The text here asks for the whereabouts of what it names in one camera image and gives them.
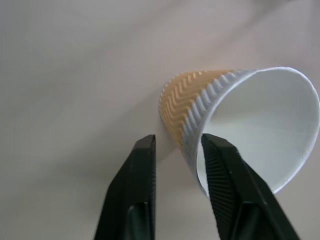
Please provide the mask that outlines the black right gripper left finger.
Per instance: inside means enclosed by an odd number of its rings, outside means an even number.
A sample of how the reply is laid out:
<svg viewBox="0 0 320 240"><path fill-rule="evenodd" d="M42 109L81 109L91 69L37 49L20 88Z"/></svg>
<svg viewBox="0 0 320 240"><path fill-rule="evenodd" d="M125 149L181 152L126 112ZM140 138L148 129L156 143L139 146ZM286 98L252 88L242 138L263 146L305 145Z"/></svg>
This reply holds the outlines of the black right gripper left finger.
<svg viewBox="0 0 320 240"><path fill-rule="evenodd" d="M93 240L155 240L156 137L138 140L111 181Z"/></svg>

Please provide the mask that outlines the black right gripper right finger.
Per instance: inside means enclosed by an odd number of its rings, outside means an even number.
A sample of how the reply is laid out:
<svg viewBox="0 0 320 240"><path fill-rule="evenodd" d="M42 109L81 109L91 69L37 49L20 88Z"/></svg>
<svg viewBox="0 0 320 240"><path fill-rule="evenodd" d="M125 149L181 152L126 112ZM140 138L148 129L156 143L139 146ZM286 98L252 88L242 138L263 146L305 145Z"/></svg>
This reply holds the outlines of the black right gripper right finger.
<svg viewBox="0 0 320 240"><path fill-rule="evenodd" d="M301 240L267 183L226 139L201 137L220 240Z"/></svg>

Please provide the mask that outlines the ribbed orange white paper cup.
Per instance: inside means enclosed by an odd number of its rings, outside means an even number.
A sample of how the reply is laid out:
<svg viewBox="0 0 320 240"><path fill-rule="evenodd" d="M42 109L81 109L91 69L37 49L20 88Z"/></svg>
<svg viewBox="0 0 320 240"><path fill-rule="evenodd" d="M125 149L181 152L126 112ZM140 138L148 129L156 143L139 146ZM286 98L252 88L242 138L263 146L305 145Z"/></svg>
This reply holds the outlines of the ribbed orange white paper cup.
<svg viewBox="0 0 320 240"><path fill-rule="evenodd" d="M273 193L287 185L320 131L320 98L291 67L181 73L163 88L160 117L205 196L203 134L232 143Z"/></svg>

